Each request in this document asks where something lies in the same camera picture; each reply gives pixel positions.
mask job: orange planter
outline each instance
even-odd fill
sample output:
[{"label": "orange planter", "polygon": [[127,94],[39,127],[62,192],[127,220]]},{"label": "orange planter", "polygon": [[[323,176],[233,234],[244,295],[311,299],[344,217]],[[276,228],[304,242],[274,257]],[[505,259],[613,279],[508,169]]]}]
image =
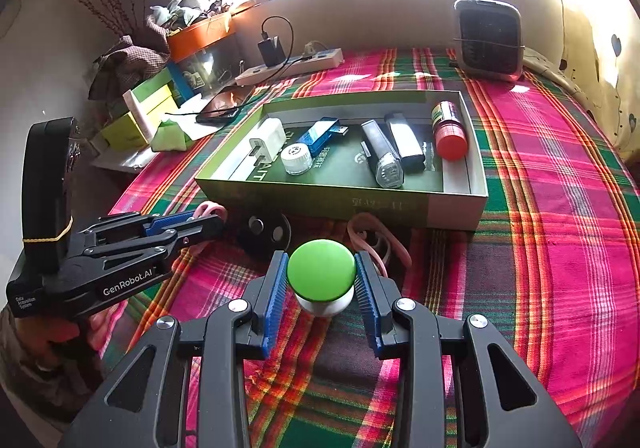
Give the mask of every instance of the orange planter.
[{"label": "orange planter", "polygon": [[226,12],[190,25],[187,29],[168,36],[166,40],[171,50],[171,59],[178,63],[232,33],[231,13]]}]

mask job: black cable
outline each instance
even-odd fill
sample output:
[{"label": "black cable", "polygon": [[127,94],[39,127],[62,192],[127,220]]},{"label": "black cable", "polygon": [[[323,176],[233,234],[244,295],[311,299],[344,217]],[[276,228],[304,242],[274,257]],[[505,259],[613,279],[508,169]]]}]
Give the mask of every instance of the black cable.
[{"label": "black cable", "polygon": [[[279,15],[273,15],[273,16],[268,16],[267,18],[264,19],[264,21],[262,22],[262,26],[261,29],[264,32],[264,23],[267,22],[267,20],[270,20],[271,18],[281,18],[283,20],[285,20],[287,22],[287,24],[289,24],[289,28],[291,29],[291,45],[289,46],[289,55],[287,56],[287,59],[284,60],[283,64],[281,65],[281,67],[274,72],[271,76],[268,76],[267,78],[265,78],[263,81],[261,81],[261,83],[265,83],[268,82],[269,80],[271,80],[274,76],[276,76],[277,74],[280,74],[281,72],[284,73],[284,71],[286,71],[289,67],[291,67],[294,63],[300,62],[303,60],[303,58],[299,58],[297,60],[294,60],[293,62],[289,63],[289,60],[291,60],[291,55],[293,54],[293,41],[294,41],[294,37],[295,37],[295,33],[293,31],[293,26],[291,25],[291,22],[287,19],[284,18],[283,16],[279,16]],[[201,112],[185,112],[184,114],[172,114],[170,112],[167,112],[166,114],[168,116],[197,116],[198,114],[217,114],[218,112],[228,112],[230,110],[236,110],[236,108],[244,108],[247,105],[252,105],[255,102],[260,101],[264,95],[269,92],[269,90],[273,87],[273,84],[269,85],[266,89],[264,89],[263,94],[257,98],[256,100],[252,100],[250,102],[246,102],[242,105],[237,105],[236,107],[227,107],[227,108],[216,108],[215,110],[203,110]],[[219,94],[222,94],[223,90],[221,90],[220,92],[218,92],[217,94],[215,94],[215,96],[213,96],[210,100],[209,103],[212,102],[213,100],[216,99],[216,97]]]}]

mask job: white power strip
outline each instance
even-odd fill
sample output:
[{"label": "white power strip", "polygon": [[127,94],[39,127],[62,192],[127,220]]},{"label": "white power strip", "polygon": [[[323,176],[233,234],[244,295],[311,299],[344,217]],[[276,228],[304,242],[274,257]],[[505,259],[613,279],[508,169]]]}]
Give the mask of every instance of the white power strip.
[{"label": "white power strip", "polygon": [[[342,57],[342,49],[331,49],[329,51],[320,51],[316,53],[309,60],[300,60],[302,56],[292,56],[289,60],[290,66],[287,66],[278,76],[274,78],[288,78],[290,76],[297,76],[299,74],[315,73],[317,71],[324,71],[325,69],[333,69],[344,62]],[[251,69],[244,71],[241,75],[236,77],[236,83],[242,87],[246,85],[257,85],[262,83],[269,76],[275,73],[282,67],[282,64],[275,65],[273,67],[267,67],[261,65],[259,67],[252,67]]]}]

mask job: portable heater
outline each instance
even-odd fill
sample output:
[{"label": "portable heater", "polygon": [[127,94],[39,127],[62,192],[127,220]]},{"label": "portable heater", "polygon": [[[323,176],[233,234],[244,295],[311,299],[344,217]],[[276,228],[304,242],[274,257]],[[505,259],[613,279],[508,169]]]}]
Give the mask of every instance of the portable heater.
[{"label": "portable heater", "polygon": [[457,0],[456,59],[471,75],[514,82],[522,74],[522,19],[511,4]]}]

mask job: jar with green lid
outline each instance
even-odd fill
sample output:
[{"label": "jar with green lid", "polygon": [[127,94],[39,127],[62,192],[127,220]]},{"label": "jar with green lid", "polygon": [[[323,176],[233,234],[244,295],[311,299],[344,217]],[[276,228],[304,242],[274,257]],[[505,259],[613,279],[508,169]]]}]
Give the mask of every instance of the jar with green lid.
[{"label": "jar with green lid", "polygon": [[356,263],[353,253],[334,240],[312,240],[293,252],[287,280],[302,309],[328,318],[353,299]]}]

